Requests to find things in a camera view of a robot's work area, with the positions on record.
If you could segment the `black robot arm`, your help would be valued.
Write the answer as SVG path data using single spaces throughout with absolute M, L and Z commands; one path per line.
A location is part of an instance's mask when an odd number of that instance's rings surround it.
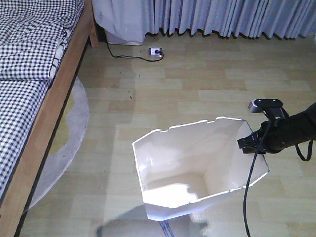
M 259 130 L 237 142 L 245 154 L 276 154 L 285 148 L 316 138 L 316 105 L 289 116 L 278 99 L 255 99 L 248 106 L 252 113 L 263 112 L 268 118 Z

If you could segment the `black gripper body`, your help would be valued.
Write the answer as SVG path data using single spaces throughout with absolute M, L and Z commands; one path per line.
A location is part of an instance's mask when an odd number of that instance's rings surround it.
M 286 143 L 282 142 L 271 121 L 261 123 L 259 130 L 252 132 L 247 137 L 237 140 L 238 146 L 244 154 L 276 154 L 286 148 Z

